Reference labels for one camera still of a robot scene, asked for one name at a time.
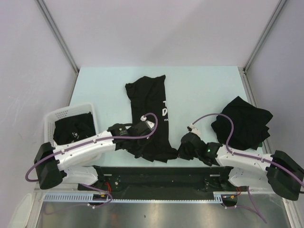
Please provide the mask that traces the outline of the white plastic basket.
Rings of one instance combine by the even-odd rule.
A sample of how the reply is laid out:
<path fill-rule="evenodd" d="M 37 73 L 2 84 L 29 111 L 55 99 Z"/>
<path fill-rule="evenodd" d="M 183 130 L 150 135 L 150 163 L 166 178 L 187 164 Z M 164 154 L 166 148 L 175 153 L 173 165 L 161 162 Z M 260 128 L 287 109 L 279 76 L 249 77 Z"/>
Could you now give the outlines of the white plastic basket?
<path fill-rule="evenodd" d="M 76 116 L 80 114 L 91 113 L 93 116 L 93 123 L 95 127 L 95 134 L 99 133 L 99 128 L 97 124 L 97 117 L 95 113 L 95 108 L 92 103 L 83 103 L 78 105 L 67 106 L 63 108 L 56 109 L 45 116 L 44 119 L 44 142 L 50 143 L 54 147 L 54 131 L 55 122 L 68 118 L 71 116 Z"/>

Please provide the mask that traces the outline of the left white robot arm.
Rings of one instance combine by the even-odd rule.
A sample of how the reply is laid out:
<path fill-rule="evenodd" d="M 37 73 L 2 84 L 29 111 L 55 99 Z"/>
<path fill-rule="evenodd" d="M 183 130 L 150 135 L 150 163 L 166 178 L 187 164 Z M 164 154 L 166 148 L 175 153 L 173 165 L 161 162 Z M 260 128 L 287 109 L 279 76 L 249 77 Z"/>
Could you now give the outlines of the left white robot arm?
<path fill-rule="evenodd" d="M 152 136 L 155 124 L 140 121 L 135 125 L 116 123 L 106 131 L 65 145 L 46 142 L 34 159 L 39 186 L 48 190 L 61 183 L 90 185 L 99 190 L 105 178 L 96 166 L 89 166 L 103 153 L 126 150 L 139 157 Z"/>

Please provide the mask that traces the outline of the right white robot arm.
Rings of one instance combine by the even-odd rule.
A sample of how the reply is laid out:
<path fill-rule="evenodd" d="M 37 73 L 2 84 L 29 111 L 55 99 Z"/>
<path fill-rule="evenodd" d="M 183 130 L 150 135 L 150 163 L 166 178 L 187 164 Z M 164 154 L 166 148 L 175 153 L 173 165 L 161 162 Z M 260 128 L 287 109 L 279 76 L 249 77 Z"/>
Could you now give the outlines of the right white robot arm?
<path fill-rule="evenodd" d="M 203 142 L 196 134 L 185 134 L 178 148 L 179 157 L 199 159 L 207 166 L 229 167 L 230 173 L 219 178 L 223 190 L 252 187 L 272 190 L 287 200 L 297 201 L 304 186 L 304 170 L 283 151 L 274 154 L 246 153 L 217 142 Z"/>

